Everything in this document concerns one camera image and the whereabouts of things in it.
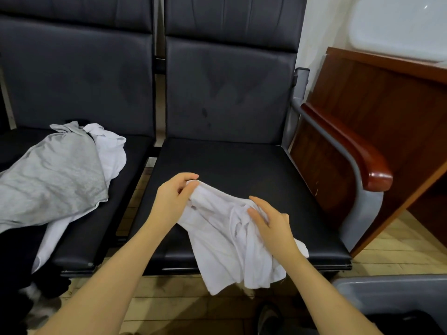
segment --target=hand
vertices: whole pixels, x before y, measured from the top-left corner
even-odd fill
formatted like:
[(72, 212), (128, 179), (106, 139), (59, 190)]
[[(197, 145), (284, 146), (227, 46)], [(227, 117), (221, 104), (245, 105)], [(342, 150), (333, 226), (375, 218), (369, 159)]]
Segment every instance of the hand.
[(257, 225), (267, 250), (287, 271), (287, 267), (296, 262), (297, 257), (304, 258), (290, 230), (289, 215), (281, 214), (263, 199), (253, 196), (249, 198), (264, 211), (269, 219), (269, 224), (253, 208), (248, 208), (248, 214)]
[(186, 184), (188, 180), (196, 180), (194, 173), (180, 173), (159, 186), (148, 221), (160, 227), (166, 235), (182, 216), (186, 203), (199, 185), (198, 181)]

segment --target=floor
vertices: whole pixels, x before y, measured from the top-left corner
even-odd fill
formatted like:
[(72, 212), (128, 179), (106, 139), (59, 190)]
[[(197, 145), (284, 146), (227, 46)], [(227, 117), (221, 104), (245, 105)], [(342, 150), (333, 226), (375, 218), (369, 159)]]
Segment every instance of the floor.
[[(145, 168), (117, 234), (127, 235), (152, 169)], [(354, 258), (353, 270), (340, 277), (447, 273), (447, 248), (405, 211)], [(64, 302), (87, 281), (74, 279)], [(256, 306), (268, 299), (282, 310), (287, 322), (310, 322), (304, 309), (293, 305), (297, 290), (286, 278), (270, 289), (227, 287), (210, 296), (200, 275), (145, 276), (127, 311), (120, 334), (232, 334), (253, 333)]]

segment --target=white cloth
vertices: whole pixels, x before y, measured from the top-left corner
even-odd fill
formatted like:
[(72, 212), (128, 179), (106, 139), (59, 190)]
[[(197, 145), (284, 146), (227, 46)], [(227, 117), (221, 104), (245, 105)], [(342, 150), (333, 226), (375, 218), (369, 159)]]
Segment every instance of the white cloth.
[[(211, 295), (232, 283), (268, 288), (286, 277), (284, 268), (266, 249), (247, 209), (265, 213), (251, 200), (233, 197), (203, 182), (194, 190), (178, 224), (188, 231), (194, 256)], [(295, 240), (309, 257), (305, 244)]]
[[(126, 152), (124, 151), (126, 138), (105, 130), (97, 123), (87, 124), (83, 129), (90, 133), (95, 141), (96, 150), (104, 172), (105, 183), (107, 188), (109, 188), (110, 181), (117, 177), (121, 169), (126, 165)], [(85, 212), (48, 223), (42, 243), (34, 259), (32, 272), (38, 270), (48, 261), (68, 225), (95, 210), (100, 202)]]

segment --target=gray plastic bin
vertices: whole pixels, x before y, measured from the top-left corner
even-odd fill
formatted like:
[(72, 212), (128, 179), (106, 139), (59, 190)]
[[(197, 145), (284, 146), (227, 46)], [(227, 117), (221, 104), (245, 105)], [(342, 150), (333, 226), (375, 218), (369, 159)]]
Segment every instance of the gray plastic bin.
[(364, 315), (421, 310), (447, 334), (447, 275), (349, 277), (332, 284)]

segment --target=wooden desk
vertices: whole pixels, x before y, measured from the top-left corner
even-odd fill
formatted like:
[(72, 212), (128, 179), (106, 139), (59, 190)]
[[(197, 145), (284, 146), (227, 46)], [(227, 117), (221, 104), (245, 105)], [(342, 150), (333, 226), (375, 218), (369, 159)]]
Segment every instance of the wooden desk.
[[(387, 159), (394, 182), (353, 251), (356, 255), (447, 171), (447, 70), (428, 63), (328, 48), (308, 102), (340, 119)], [(304, 123), (291, 155), (310, 190), (338, 228), (355, 196), (349, 163)], [(444, 201), (447, 217), (447, 199)], [(410, 211), (429, 230), (417, 203)]]

